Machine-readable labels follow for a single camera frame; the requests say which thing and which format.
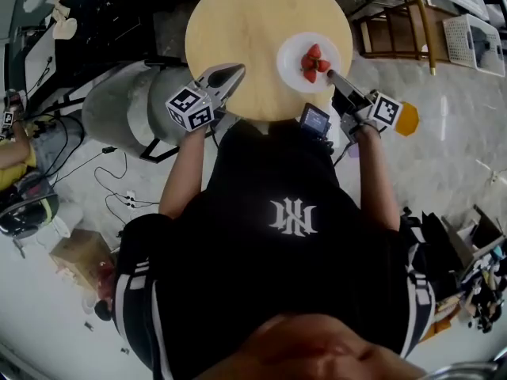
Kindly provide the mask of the white round plate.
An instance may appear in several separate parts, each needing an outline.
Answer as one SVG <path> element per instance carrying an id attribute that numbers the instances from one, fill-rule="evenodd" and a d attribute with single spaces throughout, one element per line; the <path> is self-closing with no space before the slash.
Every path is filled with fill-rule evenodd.
<path id="1" fill-rule="evenodd" d="M 321 93 L 330 87 L 325 72 L 318 72 L 316 81 L 311 83 L 303 76 L 301 59 L 311 48 L 318 44 L 322 59 L 330 63 L 330 69 L 341 70 L 341 55 L 336 46 L 324 35 L 316 32 L 301 32 L 286 39 L 277 53 L 276 66 L 284 83 L 299 93 Z"/>

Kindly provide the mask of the black counter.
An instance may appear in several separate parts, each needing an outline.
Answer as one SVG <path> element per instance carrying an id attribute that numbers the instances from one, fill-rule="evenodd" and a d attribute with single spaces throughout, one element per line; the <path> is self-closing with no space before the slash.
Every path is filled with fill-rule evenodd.
<path id="1" fill-rule="evenodd" d="M 148 60 L 184 66 L 176 55 L 157 48 L 155 14 L 165 10 L 157 0 L 59 0 L 77 21 L 69 40 L 55 42 L 55 64 L 61 71 Z"/>

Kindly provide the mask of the gold metal pole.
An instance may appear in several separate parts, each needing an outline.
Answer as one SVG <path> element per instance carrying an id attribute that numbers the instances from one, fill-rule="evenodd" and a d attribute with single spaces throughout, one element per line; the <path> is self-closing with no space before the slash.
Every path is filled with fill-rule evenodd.
<path id="1" fill-rule="evenodd" d="M 431 28 L 429 27 L 429 19 L 423 0 L 416 0 L 419 14 L 421 17 L 421 23 L 425 34 L 425 41 L 427 46 L 427 57 L 429 61 L 429 70 L 432 76 L 436 75 L 436 57 L 434 55 L 434 43 Z"/>

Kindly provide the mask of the grey shell chair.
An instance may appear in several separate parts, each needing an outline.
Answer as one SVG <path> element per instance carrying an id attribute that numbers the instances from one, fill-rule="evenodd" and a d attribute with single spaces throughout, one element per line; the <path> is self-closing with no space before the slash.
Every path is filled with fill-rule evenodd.
<path id="1" fill-rule="evenodd" d="M 184 63 L 174 65 L 166 57 L 117 67 L 84 100 L 86 133 L 147 162 L 173 157 L 185 132 L 171 119 L 166 100 L 191 79 Z"/>

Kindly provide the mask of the person's left forearm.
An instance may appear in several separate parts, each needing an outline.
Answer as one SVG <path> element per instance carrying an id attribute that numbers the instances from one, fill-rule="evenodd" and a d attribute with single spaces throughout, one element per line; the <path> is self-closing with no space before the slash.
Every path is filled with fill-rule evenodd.
<path id="1" fill-rule="evenodd" d="M 185 135 L 162 191 L 158 212 L 178 218 L 201 191 L 206 128 Z"/>

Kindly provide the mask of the white toilet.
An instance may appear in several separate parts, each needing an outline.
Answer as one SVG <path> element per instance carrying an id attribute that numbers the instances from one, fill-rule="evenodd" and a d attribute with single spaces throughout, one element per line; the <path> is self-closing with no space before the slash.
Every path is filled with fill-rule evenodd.
<path id="1" fill-rule="evenodd" d="M 72 202 L 61 203 L 52 221 L 36 233 L 36 243 L 51 252 L 62 239 L 71 236 L 82 219 L 83 212 L 79 205 Z"/>

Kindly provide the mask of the white ceramic jug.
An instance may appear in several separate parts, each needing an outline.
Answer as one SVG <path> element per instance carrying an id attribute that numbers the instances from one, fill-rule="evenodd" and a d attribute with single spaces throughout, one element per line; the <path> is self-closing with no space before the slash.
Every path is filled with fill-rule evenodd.
<path id="1" fill-rule="evenodd" d="M 54 40 L 70 40 L 77 32 L 78 22 L 75 18 L 67 18 L 59 20 L 52 29 L 52 37 Z"/>

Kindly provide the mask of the yellow waste bin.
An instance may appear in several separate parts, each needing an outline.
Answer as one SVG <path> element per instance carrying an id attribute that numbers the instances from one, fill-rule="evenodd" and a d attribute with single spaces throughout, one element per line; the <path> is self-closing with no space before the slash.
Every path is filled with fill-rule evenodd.
<path id="1" fill-rule="evenodd" d="M 395 131 L 404 137 L 412 135 L 419 125 L 418 110 L 412 104 L 403 101 L 402 110 L 395 125 Z"/>

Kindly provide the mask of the white flat appliance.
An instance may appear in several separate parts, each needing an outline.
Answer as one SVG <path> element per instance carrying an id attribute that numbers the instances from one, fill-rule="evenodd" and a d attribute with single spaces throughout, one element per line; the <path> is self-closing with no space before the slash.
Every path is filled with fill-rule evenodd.
<path id="1" fill-rule="evenodd" d="M 30 98 L 56 72 L 52 25 L 25 56 L 26 97 Z"/>

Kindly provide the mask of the round wooden table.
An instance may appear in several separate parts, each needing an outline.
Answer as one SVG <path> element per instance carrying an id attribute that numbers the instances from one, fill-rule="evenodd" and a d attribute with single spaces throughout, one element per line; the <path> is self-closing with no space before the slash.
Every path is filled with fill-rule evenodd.
<path id="1" fill-rule="evenodd" d="M 337 49 L 333 69 L 346 76 L 353 57 L 353 38 L 335 0 L 200 0 L 189 19 L 185 55 L 193 77 L 209 67 L 242 63 L 246 76 L 227 102 L 227 110 L 255 121 L 296 118 L 306 103 L 322 110 L 333 89 L 310 86 L 301 93 L 280 76 L 276 59 L 283 43 L 301 32 L 326 37 Z"/>

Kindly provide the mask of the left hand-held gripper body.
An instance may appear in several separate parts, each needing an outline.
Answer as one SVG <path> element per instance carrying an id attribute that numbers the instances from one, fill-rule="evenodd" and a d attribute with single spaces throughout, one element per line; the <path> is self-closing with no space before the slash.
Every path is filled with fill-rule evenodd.
<path id="1" fill-rule="evenodd" d="M 217 124 L 225 113 L 224 77 L 191 80 L 166 100 L 171 119 L 187 132 Z"/>

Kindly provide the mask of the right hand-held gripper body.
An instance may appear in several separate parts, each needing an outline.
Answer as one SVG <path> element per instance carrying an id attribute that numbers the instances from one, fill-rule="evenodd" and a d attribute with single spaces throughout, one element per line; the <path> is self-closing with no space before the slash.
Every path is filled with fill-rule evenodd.
<path id="1" fill-rule="evenodd" d="M 337 87 L 334 88 L 331 105 L 340 116 L 341 130 L 351 143 L 356 142 L 355 134 L 365 124 L 374 127 L 380 134 L 386 129 L 394 129 L 403 107 L 400 102 L 377 90 L 365 96 L 354 89 L 343 93 Z"/>

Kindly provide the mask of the person's black t-shirt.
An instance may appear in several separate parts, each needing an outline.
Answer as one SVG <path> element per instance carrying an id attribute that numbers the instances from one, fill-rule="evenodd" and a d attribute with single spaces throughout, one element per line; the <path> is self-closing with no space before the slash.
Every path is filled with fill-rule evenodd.
<path id="1" fill-rule="evenodd" d="M 238 121 L 178 218 L 125 226 L 112 320 L 153 380 L 194 380 L 279 315 L 334 317 L 407 361 L 431 297 L 400 228 L 341 188 L 324 143 L 294 120 Z"/>

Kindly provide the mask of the black chair with green trim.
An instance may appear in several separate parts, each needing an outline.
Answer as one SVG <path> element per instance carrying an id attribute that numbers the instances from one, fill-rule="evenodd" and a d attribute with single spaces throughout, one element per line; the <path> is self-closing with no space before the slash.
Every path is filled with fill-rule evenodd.
<path id="1" fill-rule="evenodd" d="M 59 197 L 38 170 L 0 191 L 0 233 L 22 239 L 48 225 L 59 209 Z"/>

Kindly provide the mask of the wooden shelf rack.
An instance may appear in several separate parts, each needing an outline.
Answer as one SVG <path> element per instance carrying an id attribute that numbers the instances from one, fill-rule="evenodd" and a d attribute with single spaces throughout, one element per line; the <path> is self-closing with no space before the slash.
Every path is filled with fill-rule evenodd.
<path id="1" fill-rule="evenodd" d="M 437 62 L 449 61 L 443 20 L 454 13 L 425 4 L 433 35 Z M 425 34 L 415 0 L 353 21 L 358 36 L 358 51 L 368 59 L 428 60 Z"/>

